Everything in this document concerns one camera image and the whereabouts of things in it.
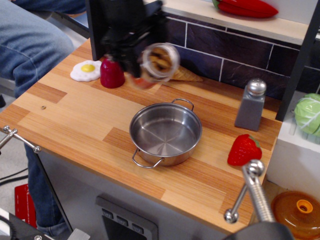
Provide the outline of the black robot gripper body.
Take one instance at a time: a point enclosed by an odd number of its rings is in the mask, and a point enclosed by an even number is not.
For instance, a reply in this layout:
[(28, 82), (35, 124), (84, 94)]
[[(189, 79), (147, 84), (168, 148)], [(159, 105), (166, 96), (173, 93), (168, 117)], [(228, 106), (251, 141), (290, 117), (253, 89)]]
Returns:
[(167, 41), (168, 19), (161, 0), (102, 0), (100, 4), (107, 25), (101, 43), (115, 60), (135, 63), (145, 47)]

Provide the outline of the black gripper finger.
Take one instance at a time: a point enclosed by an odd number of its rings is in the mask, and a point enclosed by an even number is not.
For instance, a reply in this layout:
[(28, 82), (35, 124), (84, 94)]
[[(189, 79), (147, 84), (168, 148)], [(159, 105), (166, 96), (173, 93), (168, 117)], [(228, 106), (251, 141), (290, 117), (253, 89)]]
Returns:
[(120, 65), (125, 72), (128, 72), (135, 78), (141, 77), (140, 64), (134, 53), (123, 53), (120, 55)]

